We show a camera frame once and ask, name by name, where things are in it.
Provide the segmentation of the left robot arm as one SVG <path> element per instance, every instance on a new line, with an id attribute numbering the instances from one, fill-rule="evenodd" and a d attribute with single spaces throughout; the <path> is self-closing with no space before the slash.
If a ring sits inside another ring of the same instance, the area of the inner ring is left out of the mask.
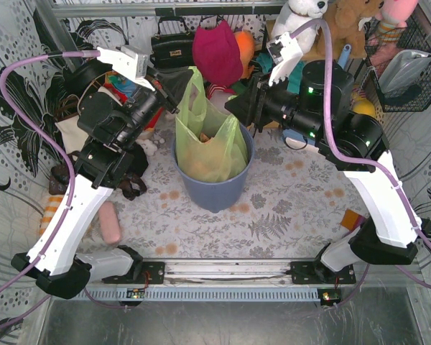
<path id="1" fill-rule="evenodd" d="M 75 177 L 38 242 L 11 261 L 14 268 L 34 278 L 41 290 L 71 299 L 92 281 L 139 279 L 143 258 L 126 245 L 93 254 L 76 250 L 99 208 L 138 166 L 137 137 L 161 108 L 177 112 L 192 76 L 190 68 L 148 68 L 143 77 L 147 86 L 138 85 L 123 105 L 102 92 L 83 98 L 78 127 L 88 139 L 71 164 Z"/>

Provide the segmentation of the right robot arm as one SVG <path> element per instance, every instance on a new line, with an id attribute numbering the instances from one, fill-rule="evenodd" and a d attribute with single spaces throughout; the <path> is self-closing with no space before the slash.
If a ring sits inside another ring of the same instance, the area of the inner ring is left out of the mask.
<path id="1" fill-rule="evenodd" d="M 287 90 L 281 82 L 268 85 L 257 73 L 248 88 L 227 101 L 226 110 L 242 124 L 262 129 L 272 121 L 311 141 L 318 154 L 333 163 L 353 183 L 363 199 L 369 217 L 352 234 L 327 244 L 305 271 L 305 282 L 335 282 L 336 277 L 358 261 L 375 265 L 409 265 L 417 254 L 415 240 L 421 218 L 409 203 L 402 203 L 390 179 L 377 167 L 343 162 L 332 153 L 325 134 L 323 111 L 325 63 L 308 63 L 302 70 L 300 91 Z M 351 111 L 354 79 L 333 64 L 331 83 L 331 127 L 336 147 L 347 157 L 373 160 L 392 175 L 395 169 L 388 139 L 378 121 Z"/>

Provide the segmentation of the green trash bag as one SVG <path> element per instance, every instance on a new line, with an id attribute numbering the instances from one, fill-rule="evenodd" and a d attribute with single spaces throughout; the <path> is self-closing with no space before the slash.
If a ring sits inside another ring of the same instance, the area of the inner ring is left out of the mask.
<path id="1" fill-rule="evenodd" d="M 188 177 L 219 183 L 239 175 L 249 162 L 239 120 L 219 111 L 205 96 L 203 77 L 195 67 L 175 119 L 178 167 Z"/>

